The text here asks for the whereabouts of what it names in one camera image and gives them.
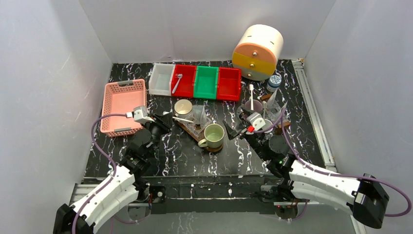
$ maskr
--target green tray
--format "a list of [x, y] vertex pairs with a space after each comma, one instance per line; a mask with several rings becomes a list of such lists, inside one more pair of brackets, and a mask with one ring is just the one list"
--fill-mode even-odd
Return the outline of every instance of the green tray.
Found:
[[219, 67], [197, 67], [194, 84], [194, 98], [217, 98], [218, 72]]

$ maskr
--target marble surface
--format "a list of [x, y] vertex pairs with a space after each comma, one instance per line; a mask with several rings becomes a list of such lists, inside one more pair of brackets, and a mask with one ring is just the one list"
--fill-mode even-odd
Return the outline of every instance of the marble surface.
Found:
[[[231, 67], [231, 61], [184, 62], [183, 64]], [[139, 79], [145, 80], [146, 87], [152, 72], [152, 63], [114, 64], [109, 82]], [[292, 62], [280, 60], [277, 64], [277, 74], [283, 79], [276, 96], [276, 102], [283, 106], [288, 101], [286, 114], [291, 122], [290, 135], [294, 147], [300, 156], [311, 163], [324, 167], [316, 136], [310, 117], [304, 104], [300, 86]], [[254, 98], [267, 94], [266, 83], [242, 79], [242, 93], [239, 102], [210, 99], [190, 99], [193, 104], [205, 105], [207, 115], [215, 123], [222, 124], [225, 119], [236, 125], [236, 110], [249, 99], [248, 86], [256, 88]], [[147, 107], [150, 112], [161, 114], [172, 111], [174, 103], [179, 98], [147, 95]], [[99, 127], [94, 135], [97, 143], [108, 152], [115, 162], [124, 156], [128, 140], [132, 136], [107, 137], [100, 133]], [[252, 151], [247, 142], [239, 139], [229, 141], [225, 137], [224, 148], [219, 153], [210, 153], [197, 146], [186, 132], [176, 124], [171, 134], [162, 138], [163, 146], [150, 159], [152, 166], [146, 176], [219, 176], [219, 175], [259, 175], [268, 174], [265, 162]], [[105, 177], [110, 172], [109, 162], [95, 147], [91, 147], [85, 177]]]

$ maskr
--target plastic tray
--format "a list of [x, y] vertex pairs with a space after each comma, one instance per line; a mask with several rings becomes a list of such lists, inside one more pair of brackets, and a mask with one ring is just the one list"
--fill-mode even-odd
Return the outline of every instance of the plastic tray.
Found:
[[181, 81], [178, 84], [178, 87], [175, 90], [175, 93], [172, 94], [173, 97], [194, 97], [194, 82], [196, 75], [197, 66], [192, 65], [176, 65], [175, 70], [172, 76], [172, 82], [170, 84], [170, 89], [176, 85], [178, 82], [178, 74], [182, 74]]
[[198, 66], [194, 84], [194, 98], [217, 98], [219, 67]]
[[217, 99], [239, 101], [241, 94], [241, 70], [238, 68], [219, 68]]
[[149, 78], [149, 94], [170, 96], [174, 70], [175, 64], [155, 63]]
[[[124, 114], [137, 106], [146, 106], [146, 88], [143, 79], [108, 83], [105, 86], [102, 115]], [[109, 137], [135, 134], [142, 128], [133, 118], [108, 117], [100, 124], [100, 131]]]

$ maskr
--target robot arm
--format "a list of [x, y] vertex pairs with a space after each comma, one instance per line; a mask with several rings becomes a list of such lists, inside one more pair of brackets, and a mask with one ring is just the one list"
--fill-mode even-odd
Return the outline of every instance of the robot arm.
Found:
[[[257, 133], [263, 127], [260, 125], [263, 118], [259, 113], [243, 109], [240, 119], [242, 123], [238, 130], [232, 129], [224, 121], [228, 138], [245, 138], [261, 160], [269, 161], [267, 169], [283, 179], [281, 184], [272, 189], [274, 198], [309, 199], [329, 204], [353, 215], [366, 226], [381, 228], [389, 196], [378, 182], [330, 176], [338, 173], [310, 163], [303, 165], [296, 160], [283, 136], [275, 135], [267, 139], [264, 134]], [[317, 173], [307, 166], [328, 174]]]
[[106, 184], [113, 175], [109, 175], [88, 195], [76, 203], [68, 206], [63, 204], [56, 213], [54, 234], [71, 233], [73, 219], [80, 207], [91, 196], [94, 197], [85, 204], [79, 214], [76, 224], [77, 234], [93, 234], [113, 215], [129, 203], [145, 199], [149, 192], [149, 183], [141, 176], [150, 167], [149, 158], [159, 145], [161, 136], [171, 131], [172, 113], [162, 116], [150, 115], [145, 106], [137, 107], [133, 113], [127, 113], [134, 121], [145, 126], [135, 133], [125, 157], [116, 166], [116, 175], [111, 182], [99, 193], [96, 193]]

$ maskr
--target mug handle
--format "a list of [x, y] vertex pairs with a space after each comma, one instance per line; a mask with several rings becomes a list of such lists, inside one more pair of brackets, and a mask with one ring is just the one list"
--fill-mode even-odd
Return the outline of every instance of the mug handle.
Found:
[[202, 139], [202, 140], [200, 140], [199, 142], [198, 142], [198, 146], [199, 147], [206, 147], [206, 146], [208, 146], [208, 144], [207, 144], [207, 139]]

